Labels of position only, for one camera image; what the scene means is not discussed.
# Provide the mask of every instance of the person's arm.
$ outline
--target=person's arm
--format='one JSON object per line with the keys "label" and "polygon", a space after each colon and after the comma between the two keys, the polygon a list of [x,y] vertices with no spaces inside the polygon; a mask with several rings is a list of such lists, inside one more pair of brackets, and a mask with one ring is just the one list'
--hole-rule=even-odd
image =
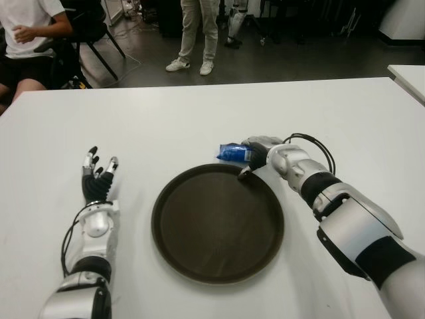
{"label": "person's arm", "polygon": [[36,37],[57,38],[66,37],[72,34],[72,27],[65,12],[59,13],[53,17],[55,23],[45,27],[26,27],[17,25],[13,28],[15,40],[18,43],[27,43]]}

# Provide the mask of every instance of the khaki pants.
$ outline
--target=khaki pants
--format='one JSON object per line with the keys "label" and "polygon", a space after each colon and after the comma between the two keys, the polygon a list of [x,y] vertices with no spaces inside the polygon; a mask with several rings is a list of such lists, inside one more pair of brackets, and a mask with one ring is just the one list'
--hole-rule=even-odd
{"label": "khaki pants", "polygon": [[218,2],[219,0],[181,0],[183,10],[183,38],[179,53],[181,62],[190,62],[201,16],[205,34],[204,62],[214,60],[218,40],[218,28],[215,22]]}

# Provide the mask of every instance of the white t-shirt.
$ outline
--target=white t-shirt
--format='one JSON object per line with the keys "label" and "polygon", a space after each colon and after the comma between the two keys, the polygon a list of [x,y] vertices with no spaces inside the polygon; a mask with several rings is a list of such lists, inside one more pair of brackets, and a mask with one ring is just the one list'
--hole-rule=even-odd
{"label": "white t-shirt", "polygon": [[5,28],[6,56],[9,58],[31,58],[33,56],[53,56],[53,51],[35,53],[34,49],[51,41],[48,38],[37,37],[25,44],[15,41],[17,25],[27,27],[45,27],[50,25],[52,17],[64,12],[59,0],[0,0],[0,22]]}

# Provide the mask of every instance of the black cable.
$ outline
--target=black cable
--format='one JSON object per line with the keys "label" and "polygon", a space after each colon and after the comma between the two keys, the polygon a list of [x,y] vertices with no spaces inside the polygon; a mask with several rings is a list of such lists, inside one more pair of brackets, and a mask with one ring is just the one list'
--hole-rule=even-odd
{"label": "black cable", "polygon": [[83,212],[83,210],[85,210],[87,207],[94,206],[94,205],[101,205],[101,204],[105,204],[105,203],[112,204],[110,201],[100,201],[100,202],[96,202],[96,203],[91,203],[91,204],[86,205],[83,208],[81,208],[81,210],[75,215],[75,218],[72,221],[71,226],[68,228],[68,230],[65,234],[64,240],[62,242],[62,249],[60,251],[60,263],[62,264],[62,271],[63,271],[64,277],[66,277],[70,274],[68,269],[66,268],[66,253],[68,252],[68,247],[69,247],[69,244],[71,243],[72,234],[74,232],[74,227],[75,227],[75,225],[77,225],[80,222],[78,217]]}
{"label": "black cable", "polygon": [[327,164],[329,166],[329,171],[333,175],[336,174],[337,168],[336,168],[335,160],[333,159],[331,152],[326,148],[326,146],[322,142],[320,142],[318,139],[314,138],[313,136],[310,136],[310,135],[307,135],[307,134],[293,133],[293,134],[291,134],[290,137],[288,137],[284,140],[284,143],[286,143],[288,141],[289,141],[289,143],[291,143],[291,140],[293,138],[302,138],[302,139],[307,140],[307,141],[313,143],[314,145],[316,145],[323,152],[323,154],[325,154]]}

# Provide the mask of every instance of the white sneaker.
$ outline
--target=white sneaker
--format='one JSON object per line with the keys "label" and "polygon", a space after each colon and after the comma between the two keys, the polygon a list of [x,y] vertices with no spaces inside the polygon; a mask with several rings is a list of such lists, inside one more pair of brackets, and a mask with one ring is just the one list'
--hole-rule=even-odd
{"label": "white sneaker", "polygon": [[181,70],[182,68],[190,68],[190,67],[191,65],[189,63],[183,63],[178,58],[177,60],[174,60],[170,65],[167,65],[165,70],[167,70],[168,72],[175,72],[175,71]]}
{"label": "white sneaker", "polygon": [[201,69],[199,70],[200,75],[208,75],[213,70],[214,63],[212,61],[206,61],[202,64]]}

